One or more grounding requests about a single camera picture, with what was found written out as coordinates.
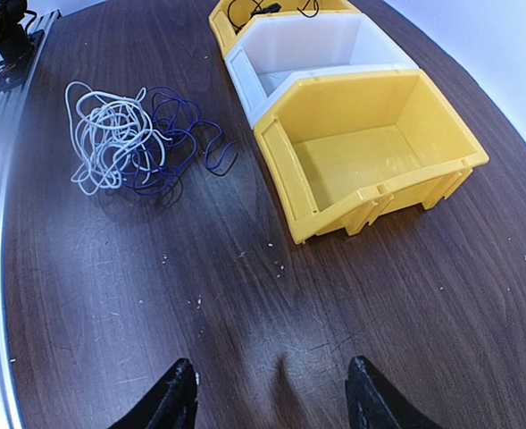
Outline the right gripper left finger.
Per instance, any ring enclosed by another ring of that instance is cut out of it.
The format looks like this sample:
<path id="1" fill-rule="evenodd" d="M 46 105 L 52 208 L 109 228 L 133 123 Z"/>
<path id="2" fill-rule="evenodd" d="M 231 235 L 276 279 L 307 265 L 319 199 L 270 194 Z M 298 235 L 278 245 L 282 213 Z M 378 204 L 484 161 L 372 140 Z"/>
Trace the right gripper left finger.
<path id="1" fill-rule="evenodd" d="M 179 358 L 111 428 L 194 428 L 197 409 L 195 368 Z"/>

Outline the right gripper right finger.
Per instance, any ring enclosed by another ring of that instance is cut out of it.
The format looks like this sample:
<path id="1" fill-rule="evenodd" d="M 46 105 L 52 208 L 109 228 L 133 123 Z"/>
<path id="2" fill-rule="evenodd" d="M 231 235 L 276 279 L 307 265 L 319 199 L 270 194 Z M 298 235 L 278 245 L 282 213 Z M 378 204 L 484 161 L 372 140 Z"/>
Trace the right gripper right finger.
<path id="1" fill-rule="evenodd" d="M 351 358 L 345 392 L 351 428 L 440 428 L 367 357 Z"/>

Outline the yellow bin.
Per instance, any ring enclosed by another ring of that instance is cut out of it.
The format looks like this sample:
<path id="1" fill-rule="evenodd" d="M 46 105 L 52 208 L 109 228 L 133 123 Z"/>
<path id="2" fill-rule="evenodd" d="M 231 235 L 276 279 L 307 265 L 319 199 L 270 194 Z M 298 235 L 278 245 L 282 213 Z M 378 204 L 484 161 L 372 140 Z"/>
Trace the yellow bin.
<path id="1" fill-rule="evenodd" d="M 341 13 L 361 13 L 361 11 L 346 0 L 221 0 L 211 11 L 208 21 L 220 48 L 221 57 L 225 59 L 256 22 L 293 17 L 313 20 L 317 16 Z"/>
<path id="2" fill-rule="evenodd" d="M 292 240 L 433 208 L 488 154 L 421 70 L 313 77 L 255 125 Z"/>

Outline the white bin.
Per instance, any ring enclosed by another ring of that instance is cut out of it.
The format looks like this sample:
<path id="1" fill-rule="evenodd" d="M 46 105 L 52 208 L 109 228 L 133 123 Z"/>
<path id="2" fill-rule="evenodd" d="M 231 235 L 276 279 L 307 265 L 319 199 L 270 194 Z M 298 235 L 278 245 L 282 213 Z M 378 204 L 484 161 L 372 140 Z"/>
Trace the white bin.
<path id="1" fill-rule="evenodd" d="M 297 80 L 419 68 L 364 13 L 256 18 L 225 64 L 251 128 Z"/>

